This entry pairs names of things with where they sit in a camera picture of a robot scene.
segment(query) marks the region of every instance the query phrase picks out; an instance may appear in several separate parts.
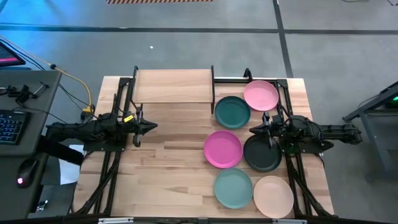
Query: wooden table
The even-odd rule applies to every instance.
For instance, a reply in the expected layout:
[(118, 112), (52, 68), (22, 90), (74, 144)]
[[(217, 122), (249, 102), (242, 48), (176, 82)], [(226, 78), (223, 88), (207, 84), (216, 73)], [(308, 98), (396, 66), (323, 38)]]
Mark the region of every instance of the wooden table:
[[(119, 78), (104, 77), (97, 114), (111, 110)], [(287, 81), (294, 114), (312, 119), (304, 80), (293, 78)], [(216, 102), (229, 95), (243, 97), (244, 87), (243, 84), (216, 84)], [(270, 114), (274, 115), (276, 111), (270, 111)], [(248, 124), (232, 130), (242, 143), (252, 136), (249, 128), (261, 124), (261, 116), (261, 112), (252, 110)], [(233, 210), (215, 199), (213, 182), (220, 169), (207, 162), (203, 144), (209, 134), (225, 128), (217, 123), (208, 105), (145, 104), (144, 118), (159, 127), (141, 137), (140, 148), (132, 145), (132, 135), (129, 136), (119, 166), (112, 216), (265, 218), (253, 200), (244, 208)], [(97, 187), (103, 156), (103, 152), (94, 152), (82, 165), (75, 192), (76, 209)], [(314, 155), (303, 154), (303, 164), (308, 188), (324, 208), (333, 213), (321, 161)], [(251, 169), (243, 158), (236, 167), (247, 172), (253, 184), (267, 175), (276, 175), (288, 182), (284, 158), (276, 170), (268, 173)]]

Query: yellow cable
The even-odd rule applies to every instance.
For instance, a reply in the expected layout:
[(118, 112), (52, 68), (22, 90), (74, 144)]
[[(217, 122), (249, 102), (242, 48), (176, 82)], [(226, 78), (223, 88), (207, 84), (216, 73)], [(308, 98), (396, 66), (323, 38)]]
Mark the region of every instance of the yellow cable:
[[(15, 47), (17, 47), (18, 49), (22, 50), (22, 51), (25, 52), (26, 54), (30, 55), (31, 57), (34, 57), (34, 58), (36, 58), (37, 60), (40, 60), (40, 61), (42, 61), (43, 63), (46, 63), (48, 66), (51, 66), (51, 63), (46, 62), (45, 60), (39, 58), (38, 56), (36, 56), (36, 55), (34, 55), (34, 54), (32, 54), (32, 53), (30, 53), (30, 52), (24, 50), (23, 48), (21, 48), (21, 47), (18, 46), (17, 44), (13, 43), (11, 40), (5, 38), (3, 35), (0, 35), (0, 37), (1, 37), (2, 39), (6, 40), (7, 42), (9, 42), (10, 44), (14, 45)], [(85, 88), (86, 88), (86, 90), (87, 90), (87, 94), (88, 94), (88, 104), (89, 104), (89, 107), (85, 108), (83, 111), (86, 111), (86, 112), (89, 112), (89, 113), (90, 113), (90, 112), (91, 112), (91, 109), (90, 109), (90, 107), (91, 107), (91, 93), (90, 93), (90, 89), (88, 88), (88, 86), (86, 85), (86, 83), (84, 83), (81, 79), (74, 77), (73, 75), (69, 75), (67, 72), (63, 71), (62, 69), (59, 69), (59, 68), (57, 68), (57, 67), (55, 67), (55, 69), (58, 70), (59, 72), (61, 72), (62, 74), (66, 75), (66, 76), (68, 76), (68, 77), (70, 77), (70, 78), (72, 78), (72, 79), (74, 79), (74, 80), (76, 80), (76, 81), (79, 81), (81, 84), (83, 84), (83, 85), (85, 86)]]

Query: wooden shelf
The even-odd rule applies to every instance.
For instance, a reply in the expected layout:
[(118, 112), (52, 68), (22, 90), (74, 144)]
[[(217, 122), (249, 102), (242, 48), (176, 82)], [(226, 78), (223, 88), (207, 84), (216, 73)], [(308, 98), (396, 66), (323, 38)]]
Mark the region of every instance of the wooden shelf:
[(138, 70), (135, 103), (211, 103), (210, 69)]

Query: wooden board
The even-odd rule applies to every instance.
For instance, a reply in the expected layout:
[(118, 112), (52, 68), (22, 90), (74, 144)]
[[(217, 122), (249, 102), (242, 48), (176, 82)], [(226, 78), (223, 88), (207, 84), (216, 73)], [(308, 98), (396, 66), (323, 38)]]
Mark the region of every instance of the wooden board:
[(211, 103), (210, 69), (138, 70), (135, 103)]
[[(111, 109), (118, 81), (119, 77), (104, 77), (97, 113)], [(294, 113), (312, 118), (304, 81), (288, 79), (288, 84)], [(242, 84), (216, 84), (216, 101), (229, 95), (243, 97), (243, 89)], [(232, 130), (242, 143), (252, 135), (249, 128), (261, 123), (261, 115), (261, 112), (251, 111), (248, 124)], [(211, 115), (209, 105), (147, 104), (144, 105), (144, 117), (158, 123), (159, 127), (141, 138), (140, 148), (134, 147), (132, 136), (129, 137), (119, 167), (113, 216), (265, 217), (253, 201), (242, 209), (233, 210), (225, 208), (215, 199), (213, 182), (220, 169), (205, 159), (203, 143), (209, 134), (224, 127)], [(94, 152), (82, 165), (75, 192), (75, 209), (83, 205), (98, 185), (102, 161), (103, 152)], [(324, 208), (333, 213), (321, 161), (313, 155), (304, 154), (303, 164), (308, 187)], [(276, 170), (268, 173), (251, 169), (243, 158), (237, 167), (249, 174), (253, 184), (267, 175), (276, 175), (288, 181), (284, 159)], [(301, 196), (299, 200), (304, 211)]]

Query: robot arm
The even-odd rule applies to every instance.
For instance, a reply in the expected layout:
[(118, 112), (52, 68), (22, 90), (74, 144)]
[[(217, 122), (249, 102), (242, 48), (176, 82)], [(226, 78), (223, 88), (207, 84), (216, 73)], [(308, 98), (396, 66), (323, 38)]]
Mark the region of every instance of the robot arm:
[(122, 121), (118, 118), (114, 113), (105, 113), (99, 115), (97, 120), (85, 124), (53, 123), (47, 126), (46, 138), (53, 142), (78, 139), (83, 142), (103, 141), (113, 144), (122, 141), (123, 135), (134, 133), (133, 144), (140, 147), (139, 135), (144, 135), (157, 127), (157, 124), (143, 118), (142, 107), (137, 108), (135, 116), (130, 115)]
[(343, 143), (358, 144), (362, 141), (361, 131), (352, 124), (319, 125), (304, 116), (291, 116), (283, 121), (279, 115), (272, 117), (265, 112), (263, 124), (250, 129), (254, 134), (265, 135), (269, 138), (279, 137), (281, 145), (289, 153), (298, 151), (307, 153), (321, 153), (330, 149), (334, 144), (327, 140), (339, 140)]

